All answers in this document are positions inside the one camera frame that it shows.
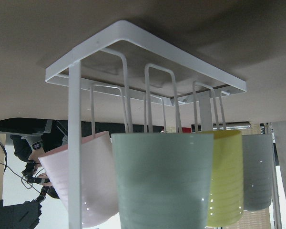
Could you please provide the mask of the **mint green cup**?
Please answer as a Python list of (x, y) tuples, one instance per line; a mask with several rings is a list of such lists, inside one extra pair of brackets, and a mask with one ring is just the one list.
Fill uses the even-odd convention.
[(203, 229), (212, 134), (112, 135), (121, 227)]

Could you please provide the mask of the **pink cup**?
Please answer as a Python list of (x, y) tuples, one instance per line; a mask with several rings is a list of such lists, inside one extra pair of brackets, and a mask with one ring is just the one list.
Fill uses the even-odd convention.
[[(68, 207), (68, 146), (63, 145), (39, 158), (56, 193)], [(98, 226), (118, 213), (117, 186), (109, 133), (82, 138), (82, 226)]]

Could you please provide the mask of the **grey cup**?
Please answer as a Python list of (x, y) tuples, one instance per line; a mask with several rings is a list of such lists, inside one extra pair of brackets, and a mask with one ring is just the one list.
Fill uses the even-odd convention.
[(243, 135), (244, 210), (263, 210), (272, 199), (273, 143), (270, 134)]

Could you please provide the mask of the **yellow cup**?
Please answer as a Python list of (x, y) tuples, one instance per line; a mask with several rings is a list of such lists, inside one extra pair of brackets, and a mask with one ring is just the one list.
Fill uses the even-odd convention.
[(242, 134), (238, 130), (203, 131), (214, 135), (207, 227), (236, 223), (244, 211)]

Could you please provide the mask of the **person in black jacket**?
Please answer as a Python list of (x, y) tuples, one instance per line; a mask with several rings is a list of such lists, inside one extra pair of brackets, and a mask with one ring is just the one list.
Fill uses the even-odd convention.
[(53, 121), (51, 131), (43, 133), (41, 136), (11, 135), (10, 138), (13, 141), (15, 156), (27, 163), (26, 168), (22, 171), (24, 180), (28, 183), (42, 185), (42, 195), (48, 194), (52, 198), (58, 198), (59, 196), (46, 173), (37, 177), (33, 176), (41, 167), (39, 158), (44, 153), (68, 143), (68, 137), (59, 129), (58, 122)]

